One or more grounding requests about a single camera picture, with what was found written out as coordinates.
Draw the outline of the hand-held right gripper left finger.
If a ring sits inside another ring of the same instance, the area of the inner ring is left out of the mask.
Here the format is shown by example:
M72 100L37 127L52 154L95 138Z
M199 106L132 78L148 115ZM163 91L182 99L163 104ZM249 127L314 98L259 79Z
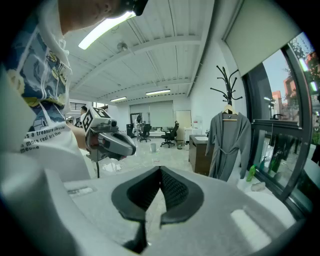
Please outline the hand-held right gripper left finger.
M146 213L160 189L158 166L64 184L81 213L125 248L146 248Z

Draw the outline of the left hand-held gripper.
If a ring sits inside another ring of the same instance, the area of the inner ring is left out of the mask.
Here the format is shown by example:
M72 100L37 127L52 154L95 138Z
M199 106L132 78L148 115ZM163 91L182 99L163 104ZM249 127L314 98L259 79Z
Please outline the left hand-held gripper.
M126 134L119 132L117 121L102 108L90 107L82 126L85 132L85 144L95 162L105 158L122 160L124 155L134 155L135 142Z

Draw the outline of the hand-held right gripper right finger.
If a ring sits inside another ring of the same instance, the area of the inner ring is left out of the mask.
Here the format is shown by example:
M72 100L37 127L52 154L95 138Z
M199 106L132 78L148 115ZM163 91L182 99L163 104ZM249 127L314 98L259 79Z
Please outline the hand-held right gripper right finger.
M295 219L269 193L166 167L161 176L166 212L149 256L274 256L292 233Z

